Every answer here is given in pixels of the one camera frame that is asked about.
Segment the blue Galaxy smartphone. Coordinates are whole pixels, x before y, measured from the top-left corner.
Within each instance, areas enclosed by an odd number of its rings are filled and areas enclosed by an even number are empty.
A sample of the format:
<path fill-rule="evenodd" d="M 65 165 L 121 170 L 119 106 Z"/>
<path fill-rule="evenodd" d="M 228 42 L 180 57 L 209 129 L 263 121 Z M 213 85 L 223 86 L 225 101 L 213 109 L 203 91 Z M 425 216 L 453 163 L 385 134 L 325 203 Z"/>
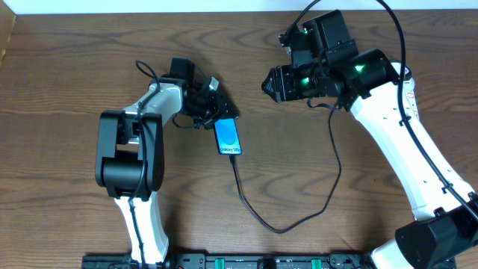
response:
<path fill-rule="evenodd" d="M 234 119 L 218 120 L 214 124 L 214 134 L 220 155 L 241 155 L 242 149 Z"/>

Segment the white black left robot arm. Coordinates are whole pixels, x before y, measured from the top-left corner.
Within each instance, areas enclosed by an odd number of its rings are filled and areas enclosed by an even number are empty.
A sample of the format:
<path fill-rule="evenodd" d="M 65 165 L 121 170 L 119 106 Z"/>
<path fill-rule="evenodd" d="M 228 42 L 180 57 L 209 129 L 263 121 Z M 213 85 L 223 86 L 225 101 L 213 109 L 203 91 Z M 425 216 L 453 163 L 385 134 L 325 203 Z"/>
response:
<path fill-rule="evenodd" d="M 218 120 L 234 119 L 239 110 L 216 78 L 162 76 L 145 95 L 122 110 L 106 110 L 99 118 L 95 177 L 114 199 L 131 240 L 130 262 L 156 268 L 167 260 L 169 238 L 161 224 L 158 190 L 164 178 L 163 127 L 175 115 L 194 127 L 212 129 Z"/>

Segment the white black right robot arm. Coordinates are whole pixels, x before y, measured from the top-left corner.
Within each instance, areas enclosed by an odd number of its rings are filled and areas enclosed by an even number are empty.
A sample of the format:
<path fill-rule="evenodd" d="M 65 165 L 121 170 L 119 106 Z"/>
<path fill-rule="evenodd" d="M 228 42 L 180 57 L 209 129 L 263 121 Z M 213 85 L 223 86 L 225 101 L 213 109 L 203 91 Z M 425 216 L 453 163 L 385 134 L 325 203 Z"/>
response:
<path fill-rule="evenodd" d="M 410 69 L 378 49 L 359 52 L 334 10 L 280 36 L 291 63 L 274 67 L 261 88 L 275 102 L 336 98 L 385 155 L 414 220 L 370 254 L 375 268 L 453 268 L 477 245 L 477 193 L 447 162 L 420 122 Z"/>

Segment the white power strip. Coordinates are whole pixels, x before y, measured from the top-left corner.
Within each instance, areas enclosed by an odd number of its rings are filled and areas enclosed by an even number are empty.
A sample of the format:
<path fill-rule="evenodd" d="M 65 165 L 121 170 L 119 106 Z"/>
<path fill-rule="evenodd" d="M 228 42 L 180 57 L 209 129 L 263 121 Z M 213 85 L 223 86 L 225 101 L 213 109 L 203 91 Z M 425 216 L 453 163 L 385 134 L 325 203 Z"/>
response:
<path fill-rule="evenodd" d="M 412 71 L 405 66 L 404 82 L 403 82 L 403 101 L 407 114 L 413 112 L 419 118 L 418 106 L 415 96 L 415 80 L 412 78 Z"/>

